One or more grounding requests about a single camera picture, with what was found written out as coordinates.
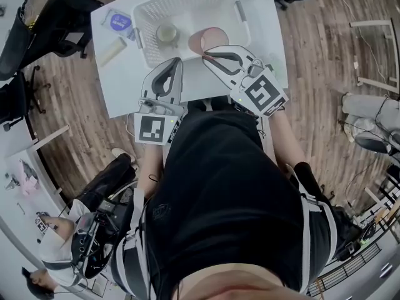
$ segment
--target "white desk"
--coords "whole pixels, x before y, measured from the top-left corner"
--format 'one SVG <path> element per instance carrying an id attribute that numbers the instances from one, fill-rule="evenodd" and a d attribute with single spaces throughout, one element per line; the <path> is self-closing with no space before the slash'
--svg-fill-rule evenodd
<path id="1" fill-rule="evenodd" d="M 69 126 L 65 126 L 41 141 L 32 141 L 28 147 L 22 150 L 19 149 L 17 153 L 11 154 L 5 159 L 7 172 L 15 175 L 19 182 L 21 182 L 19 160 L 23 160 L 34 169 L 39 179 L 38 189 L 29 196 L 25 196 L 21 187 L 18 186 L 4 192 L 0 203 L 1 218 L 19 242 L 31 253 L 23 254 L 28 259 L 31 259 L 33 256 L 37 260 L 40 260 L 39 244 L 37 240 L 41 240 L 43 235 L 34 223 L 37 217 L 36 212 L 47 212 L 50 216 L 57 217 L 66 206 L 59 195 L 61 189 L 54 187 L 53 182 L 50 180 L 38 156 L 37 150 L 52 141 L 55 137 L 65 133 L 68 129 Z M 69 208 L 64 209 L 64 215 L 66 215 L 68 211 Z M 70 291 L 76 292 L 81 289 L 81 286 L 76 286 L 72 287 Z M 108 282 L 103 297 L 97 296 L 90 289 L 85 290 L 82 294 L 78 294 L 78 296 L 80 295 L 84 296 L 84 299 L 90 300 L 122 300 L 125 298 L 126 294 L 121 288 L 113 286 Z M 75 295 L 68 294 L 59 297 L 63 299 L 72 299 L 75 298 Z"/>
<path id="2" fill-rule="evenodd" d="M 118 37 L 101 26 L 109 8 L 130 14 L 132 8 L 148 0 L 116 0 L 92 12 L 94 51 L 100 55 Z M 288 74 L 281 27 L 274 0 L 241 0 L 249 24 L 252 43 L 248 49 L 276 70 L 277 80 L 288 87 Z M 110 118 L 133 113 L 139 109 L 144 78 L 150 69 L 136 41 L 124 39 L 127 48 L 104 67 L 98 66 L 99 77 Z M 229 94 L 229 89 L 199 59 L 184 62 L 184 81 L 181 102 Z"/>

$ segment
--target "person's hand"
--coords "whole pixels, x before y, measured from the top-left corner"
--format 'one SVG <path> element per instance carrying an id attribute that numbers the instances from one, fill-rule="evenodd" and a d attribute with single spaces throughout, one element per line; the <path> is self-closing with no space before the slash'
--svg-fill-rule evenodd
<path id="1" fill-rule="evenodd" d="M 41 219 L 41 221 L 43 221 L 46 224 L 49 224 L 49 220 L 51 217 L 48 216 L 39 216 L 39 218 Z"/>

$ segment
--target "white sneaker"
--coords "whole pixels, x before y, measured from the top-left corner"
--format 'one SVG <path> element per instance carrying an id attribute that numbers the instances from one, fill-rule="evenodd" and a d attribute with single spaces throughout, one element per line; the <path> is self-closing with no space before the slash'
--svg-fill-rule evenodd
<path id="1" fill-rule="evenodd" d="M 350 124 L 344 123 L 343 124 L 343 131 L 344 131 L 345 135 L 347 136 L 347 138 L 349 139 L 349 141 L 351 143 L 353 143 L 354 142 L 353 126 L 351 126 Z"/>
<path id="2" fill-rule="evenodd" d="M 114 155 L 115 158 L 118 158 L 122 154 L 127 154 L 129 157 L 131 157 L 131 163 L 134 163 L 136 161 L 136 158 L 132 154 L 129 154 L 125 150 L 122 150 L 118 147 L 115 147 L 113 150 L 111 150 L 111 153 Z"/>

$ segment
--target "black t-shirt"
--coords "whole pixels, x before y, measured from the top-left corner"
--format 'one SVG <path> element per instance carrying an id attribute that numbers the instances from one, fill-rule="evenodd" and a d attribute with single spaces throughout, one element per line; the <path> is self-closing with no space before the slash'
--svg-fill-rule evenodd
<path id="1" fill-rule="evenodd" d="M 328 224 L 322 220 L 321 226 L 311 232 L 322 241 L 312 242 L 323 250 L 317 270 L 330 248 Z M 226 263 L 255 264 L 289 288 L 301 287 L 299 191 L 265 155 L 247 114 L 184 118 L 149 202 L 146 232 L 152 283 L 161 299 L 170 299 L 186 276 Z"/>

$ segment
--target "white plastic basket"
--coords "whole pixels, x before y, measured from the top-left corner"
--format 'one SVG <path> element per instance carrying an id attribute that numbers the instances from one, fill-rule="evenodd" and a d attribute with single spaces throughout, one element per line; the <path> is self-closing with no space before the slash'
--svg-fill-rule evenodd
<path id="1" fill-rule="evenodd" d="M 132 10 L 132 24 L 136 41 L 149 68 L 180 57 L 182 60 L 200 55 L 189 49 L 192 34 L 206 28 L 221 28 L 229 44 L 247 47 L 250 30 L 240 0 L 150 0 Z M 179 31 L 177 48 L 159 46 L 157 28 L 162 23 L 172 23 Z"/>

